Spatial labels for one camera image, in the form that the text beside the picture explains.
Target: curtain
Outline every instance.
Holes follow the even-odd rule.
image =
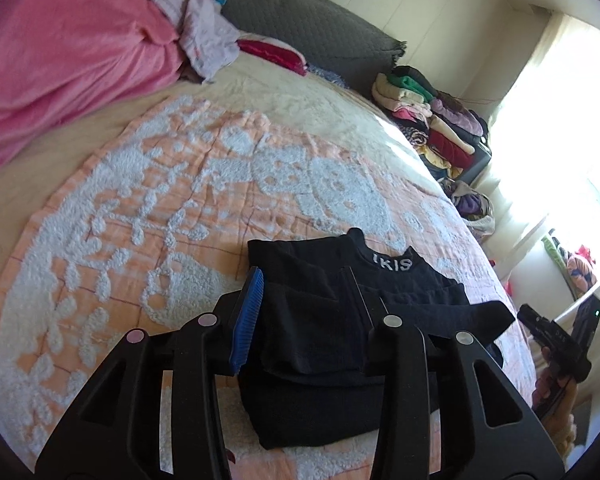
[[[493,158],[472,186],[490,197],[496,230],[483,243],[501,280],[551,227],[597,259],[600,298],[600,31],[554,14],[490,119]],[[579,302],[558,317],[572,327]],[[580,395],[600,386],[600,327]]]

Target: bed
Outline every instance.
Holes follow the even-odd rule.
[[[302,6],[315,8],[316,2],[323,9],[333,9],[329,19],[346,23],[343,28],[348,30],[347,34],[355,36],[360,27],[368,36],[373,32],[368,24],[360,23],[362,20],[349,16],[347,11],[326,0],[309,1],[309,7],[297,1],[292,7],[278,7],[278,12],[272,14],[273,23],[267,24],[261,14],[260,28],[251,23],[253,32],[274,35],[276,25],[285,21],[290,12],[296,15]],[[239,2],[229,0],[226,8],[229,16],[230,4],[239,7]],[[240,28],[250,26],[246,23],[248,16],[234,18],[242,20],[236,23]],[[288,34],[291,36],[281,39],[293,43],[296,37],[292,32]],[[378,38],[379,42],[386,42],[386,48],[380,48],[381,53],[373,52],[371,62],[367,57],[367,70],[363,70],[365,56],[359,56],[357,63],[347,61],[346,66],[341,59],[331,60],[329,49],[334,44],[319,35],[315,37],[316,45],[307,43],[298,48],[304,48],[308,60],[343,73],[345,79],[349,77],[352,86],[369,88],[370,85],[365,87],[368,74],[375,76],[379,65],[390,62],[394,51],[400,49],[395,40],[392,49],[387,37]],[[186,124],[182,122],[185,116],[189,118]],[[231,134],[230,139],[222,137],[226,131],[224,126],[216,128],[217,131],[213,126],[213,121],[219,118],[240,124],[241,130]],[[259,128],[266,129],[267,136],[258,137]],[[251,138],[246,138],[244,131],[251,132]],[[260,190],[267,186],[273,189],[275,185],[270,181],[263,184],[254,173],[241,176],[244,166],[237,162],[219,170],[209,169],[205,157],[194,156],[201,143],[216,142],[214,136],[224,142],[226,149],[220,153],[226,160],[247,158],[253,167],[257,161],[250,157],[256,157],[261,144],[288,152],[302,146],[309,153],[310,164],[329,160],[328,167],[336,168],[335,173],[339,171],[337,168],[348,164],[355,178],[360,178],[360,182],[368,186],[364,189],[370,191],[367,197],[361,197],[359,190],[348,189],[345,182],[341,192],[353,204],[344,212],[329,203],[333,193],[326,193],[314,181],[312,189],[316,199],[312,206],[304,206],[287,188],[256,194],[254,189],[259,182]],[[156,182],[167,185],[162,195],[173,203],[159,203],[155,208],[164,213],[161,221],[154,219],[162,222],[161,227],[145,225],[144,238],[138,243],[139,234],[133,232],[133,221],[125,224],[124,213],[113,211],[120,206],[120,201],[111,205],[112,193],[115,195],[114,191],[120,192],[122,188],[119,183],[109,181],[97,183],[100,187],[94,196],[99,198],[91,203],[98,211],[109,204],[113,208],[109,216],[105,212],[96,219],[97,215],[89,208],[76,213],[73,220],[64,217],[63,220],[62,208],[72,201],[79,203],[80,193],[91,186],[94,175],[107,164],[111,166],[112,160],[124,161],[121,153],[126,153],[126,146],[135,142],[140,142],[142,156],[150,157],[152,168],[159,171],[156,170],[155,176],[154,170],[145,166],[139,183],[136,180],[126,186],[120,196],[133,200],[136,191],[144,190],[138,201],[146,204],[147,189],[151,187],[146,178],[153,175],[158,179]],[[177,162],[183,160],[182,154],[188,153],[187,150],[192,150],[192,158],[187,159],[185,166],[179,166],[182,162]],[[280,157],[272,159],[273,164],[298,162]],[[176,167],[182,174],[171,171]],[[189,171],[187,167],[192,171],[189,176],[184,175]],[[201,174],[206,175],[207,180],[196,184]],[[187,192],[192,190],[192,195],[172,192],[179,186],[181,177],[190,177],[184,188]],[[274,194],[277,214],[270,213],[272,202],[266,202]],[[196,197],[203,197],[204,204],[195,205]],[[232,200],[246,202],[245,197],[252,201],[251,213],[240,216],[240,227],[233,228],[228,218],[240,208],[227,206],[225,211],[220,211],[218,205],[223,200],[229,204]],[[378,205],[384,211],[382,221],[377,221]],[[197,220],[185,233],[183,218],[190,219],[187,211],[197,207]],[[118,227],[112,233],[110,228],[114,224]],[[54,252],[53,244],[42,239],[45,228],[50,225],[52,233],[72,229],[71,236],[81,247],[88,245],[90,239],[98,238],[89,258],[109,251],[108,255],[94,256],[104,262],[104,267],[93,264],[89,270],[83,268],[85,260],[81,260],[82,264],[77,266],[82,273],[79,284],[71,286],[69,282],[75,279],[75,269],[69,269],[73,256],[60,257]],[[182,324],[182,312],[172,312],[168,305],[143,303],[142,299],[150,280],[147,276],[151,275],[157,280],[154,285],[168,302],[176,294],[170,292],[168,283],[168,278],[174,277],[173,269],[160,274],[158,262],[127,265],[136,254],[142,258],[148,256],[138,247],[147,246],[145,241],[151,236],[160,244],[152,255],[162,254],[163,262],[180,254],[179,260],[174,256],[179,265],[177,270],[189,265],[189,269],[197,269],[194,272],[206,276],[197,282],[201,288],[196,294],[203,300],[194,301],[195,309],[187,311],[186,317],[212,307],[212,298],[234,290],[246,272],[242,249],[250,237],[319,237],[341,234],[354,225],[366,226],[366,241],[376,250],[400,254],[406,246],[412,245],[436,270],[463,282],[471,301],[501,300],[512,308],[479,245],[400,131],[359,92],[342,89],[318,76],[300,77],[270,62],[240,54],[212,83],[178,82],[151,95],[108,105],[37,138],[0,170],[0,434],[31,467],[77,388],[122,333],[135,326],[158,333]],[[126,228],[129,232],[121,234],[120,229]],[[186,237],[195,248],[184,250],[178,245]],[[120,248],[122,244],[126,244],[129,251],[111,249]],[[48,267],[46,270],[53,275],[53,283],[37,274],[40,262],[46,262],[42,266]],[[72,292],[71,301],[65,301],[68,290]],[[530,402],[536,374],[517,322],[498,339],[498,345],[504,355],[504,371]],[[227,447],[238,459],[240,478],[349,480],[368,477],[375,446],[374,432],[320,448],[265,451],[259,446],[241,408],[235,381],[219,380],[218,385],[224,437]],[[166,429],[161,433],[160,445],[164,448],[164,467],[168,469],[166,412]],[[432,427],[434,445],[430,462],[436,470],[440,467],[439,440],[436,440],[440,427],[435,414]]]

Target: beige bedsheet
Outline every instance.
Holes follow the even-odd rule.
[[[430,198],[436,197],[436,202],[440,201],[442,204],[446,201],[437,183],[429,176],[398,130],[383,121],[371,104],[317,77],[309,75],[300,78],[257,58],[241,55],[234,65],[222,70],[212,84],[200,86],[180,83],[149,97],[107,107],[74,124],[49,132],[3,168],[0,172],[0,272],[29,216],[45,205],[48,197],[75,173],[91,153],[118,136],[132,119],[148,108],[167,96],[178,94],[204,96],[214,104],[231,110],[260,110],[274,123],[291,126],[362,153],[380,168],[386,169],[389,181],[393,178],[392,175],[406,177],[420,192]],[[466,283],[470,300],[507,301],[486,259],[477,246],[471,245],[470,242],[474,242],[470,240],[468,231],[462,230],[459,218],[460,228],[458,225],[449,226],[447,232],[445,225],[436,223],[433,218],[437,215],[432,213],[431,218],[427,218],[428,214],[424,213],[423,218],[422,211],[418,214],[422,224],[438,233],[437,238],[430,241],[435,249],[429,254],[430,257],[436,254],[435,261],[439,271]],[[409,216],[405,211],[404,221],[412,222],[412,226],[416,222],[421,229],[417,216]],[[458,241],[459,236],[467,237],[468,240]],[[424,240],[419,241],[420,246],[426,247],[427,244]],[[467,254],[454,254],[452,247],[470,247],[471,250]],[[505,356],[505,372],[528,398],[535,371],[519,326],[514,324],[499,343]],[[336,444],[334,447],[326,447],[324,453],[325,456],[347,456],[348,448],[340,449],[339,446],[355,447],[359,444]],[[296,469],[289,473],[289,478],[313,478],[313,473],[306,476],[297,470],[301,467],[302,453],[293,459],[289,459],[289,453],[286,452],[286,456],[273,453],[268,458],[260,457],[253,464],[243,462],[242,470],[256,478],[259,471],[265,473],[262,468],[264,464],[268,464],[264,476],[273,480],[272,472],[275,468],[271,469],[271,464],[279,459],[282,465],[291,464]],[[354,450],[349,454],[364,456],[361,450]],[[347,479],[364,478],[368,476],[368,467],[368,462],[361,463],[360,468],[349,472],[345,471],[351,469],[350,466],[340,469],[335,467],[333,473],[342,472],[346,475],[343,478]],[[327,476],[330,475],[321,474],[320,478]]]

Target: white lettering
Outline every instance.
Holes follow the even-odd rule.
[[[391,260],[385,260],[383,257],[380,257],[380,267],[385,267],[389,270],[394,270],[391,266]]]

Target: headboard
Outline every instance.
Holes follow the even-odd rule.
[[[404,54],[403,42],[329,0],[227,0],[222,15],[241,30],[286,41],[369,98],[378,72]]]

